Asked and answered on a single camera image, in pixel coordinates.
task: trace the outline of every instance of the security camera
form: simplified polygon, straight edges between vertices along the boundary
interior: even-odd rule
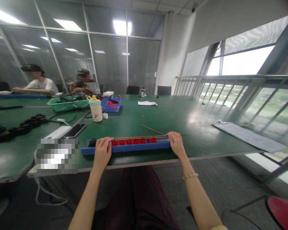
[[[196,8],[198,7],[198,4],[196,3],[196,4],[193,4],[193,6],[192,6],[192,13],[194,13],[194,11],[196,10]]]

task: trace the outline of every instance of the white bottle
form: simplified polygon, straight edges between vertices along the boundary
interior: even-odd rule
[[[93,116],[93,120],[95,122],[102,121],[102,107],[100,100],[96,99],[96,96],[92,96],[92,100],[89,100],[89,105],[91,108],[91,113]]]

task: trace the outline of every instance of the dark pants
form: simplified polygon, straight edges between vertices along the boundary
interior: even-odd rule
[[[122,187],[104,209],[97,229],[179,229],[152,166],[124,169]]]

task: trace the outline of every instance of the gray carpet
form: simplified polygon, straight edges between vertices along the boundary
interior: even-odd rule
[[[194,170],[206,190],[217,213],[238,207],[263,194],[273,192],[253,178],[230,158],[217,158],[192,162]],[[190,206],[187,191],[182,179],[180,163],[154,165],[163,185],[168,201],[173,207],[181,229],[197,229],[191,215],[186,210]],[[96,210],[104,208],[115,194],[122,181],[122,169],[106,170],[102,176]],[[88,173],[67,175],[75,193],[80,197],[88,180]],[[0,229],[67,229],[72,214],[65,206],[38,206],[35,204],[37,186],[34,180],[23,177],[11,184],[11,203],[0,216]],[[261,229],[279,229],[265,208],[264,202],[258,202],[240,211]],[[258,229],[251,222],[235,213],[227,214],[225,225],[231,229]]]

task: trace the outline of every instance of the green plastic basket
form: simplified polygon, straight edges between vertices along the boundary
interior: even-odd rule
[[[72,96],[65,97],[66,99],[73,99]],[[76,108],[89,108],[89,101],[83,100],[83,101],[75,101],[75,102],[63,102],[63,103],[57,103],[61,101],[59,97],[52,98],[47,105],[50,105],[54,111],[61,112],[61,111],[67,111],[72,110]]]

